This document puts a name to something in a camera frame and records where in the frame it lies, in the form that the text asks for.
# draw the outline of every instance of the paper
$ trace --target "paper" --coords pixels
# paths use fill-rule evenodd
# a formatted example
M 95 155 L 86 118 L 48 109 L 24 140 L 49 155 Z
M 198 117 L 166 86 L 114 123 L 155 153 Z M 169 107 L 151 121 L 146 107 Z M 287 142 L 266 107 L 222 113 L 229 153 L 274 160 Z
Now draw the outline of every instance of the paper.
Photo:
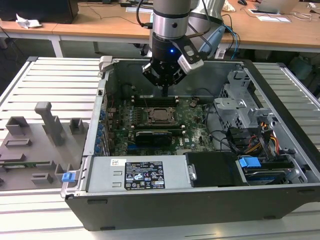
M 277 22 L 277 23 L 291 23 L 286 17 L 280 16 L 257 16 L 260 21 Z
M 252 14 L 259 14 L 259 15 L 266 15 L 266 14 L 268 14 L 267 12 L 266 13 L 263 13 L 263 12 L 257 12 L 257 9 L 248 9 L 248 11 L 250 12 L 250 13 L 252 13 Z M 269 13 L 269 14 L 271 14 L 271 15 L 278 15 L 278 16 L 281 16 L 281 14 L 280 13 Z
M 225 0 L 222 11 L 235 12 L 236 9 L 228 2 L 228 0 Z
M 137 7 L 128 6 L 125 11 L 128 13 L 135 13 L 137 11 Z M 142 6 L 139 8 L 139 13 L 151 14 L 153 12 L 154 12 L 153 9 L 143 8 Z
M 38 20 L 28 20 L 20 17 L 18 14 L 16 14 L 16 23 L 19 24 L 20 27 L 28 29 L 28 28 L 37 28 L 41 27 L 42 25 L 39 23 Z

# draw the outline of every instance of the metal bracket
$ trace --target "metal bracket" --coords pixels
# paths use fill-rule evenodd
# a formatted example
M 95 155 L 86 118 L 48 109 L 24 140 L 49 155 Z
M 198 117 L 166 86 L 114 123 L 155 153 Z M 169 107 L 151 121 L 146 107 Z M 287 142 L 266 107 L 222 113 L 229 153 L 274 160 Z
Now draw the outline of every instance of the metal bracket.
M 258 124 L 257 117 L 267 117 L 269 115 L 273 115 L 273 112 L 269 108 L 250 109 L 248 112 L 250 124 Z
M 113 68 L 112 56 L 102 56 L 99 61 L 100 72 L 104 73 Z
M 228 81 L 232 88 L 247 88 L 251 80 L 244 70 L 237 70 L 229 72 Z
M 237 110 L 241 108 L 246 108 L 246 104 L 242 99 L 233 98 L 216 98 L 214 100 L 214 105 L 217 109 L 221 110 Z
M 196 168 L 194 164 L 188 165 L 188 173 L 191 181 L 197 180 Z

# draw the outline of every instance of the robotic arm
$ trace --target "robotic arm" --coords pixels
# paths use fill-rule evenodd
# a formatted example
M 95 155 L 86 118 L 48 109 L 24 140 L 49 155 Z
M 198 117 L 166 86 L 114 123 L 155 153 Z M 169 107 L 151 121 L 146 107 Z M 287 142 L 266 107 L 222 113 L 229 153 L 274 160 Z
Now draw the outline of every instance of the robotic arm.
M 198 49 L 205 47 L 192 40 L 212 34 L 212 25 L 216 25 L 214 30 L 221 27 L 220 12 L 225 0 L 199 0 L 192 12 L 191 0 L 154 0 L 153 23 L 141 23 L 139 7 L 142 2 L 140 0 L 137 8 L 137 21 L 142 27 L 153 29 L 152 58 L 142 67 L 142 73 L 153 85 L 162 87 L 162 96 L 165 97 L 169 86 L 178 84 L 186 75 L 204 65 L 212 46 L 209 44 L 209 52 L 199 52 Z M 222 37 L 224 28 L 214 32 Z M 216 45 L 221 37 L 215 40 Z

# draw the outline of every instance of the laptop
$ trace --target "laptop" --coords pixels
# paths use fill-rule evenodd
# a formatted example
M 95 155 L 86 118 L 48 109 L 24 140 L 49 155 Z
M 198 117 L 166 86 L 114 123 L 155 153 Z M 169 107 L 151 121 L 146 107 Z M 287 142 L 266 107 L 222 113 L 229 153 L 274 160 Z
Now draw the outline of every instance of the laptop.
M 259 12 L 274 14 L 290 14 L 299 0 L 262 0 L 256 5 Z

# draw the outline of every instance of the motherboard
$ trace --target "motherboard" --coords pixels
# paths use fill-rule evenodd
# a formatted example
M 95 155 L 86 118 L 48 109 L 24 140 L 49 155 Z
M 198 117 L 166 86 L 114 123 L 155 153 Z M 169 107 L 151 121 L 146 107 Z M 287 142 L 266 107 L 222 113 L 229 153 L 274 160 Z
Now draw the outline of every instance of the motherboard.
M 208 103 L 194 97 L 112 102 L 107 124 L 112 156 L 183 155 L 214 151 L 205 125 Z

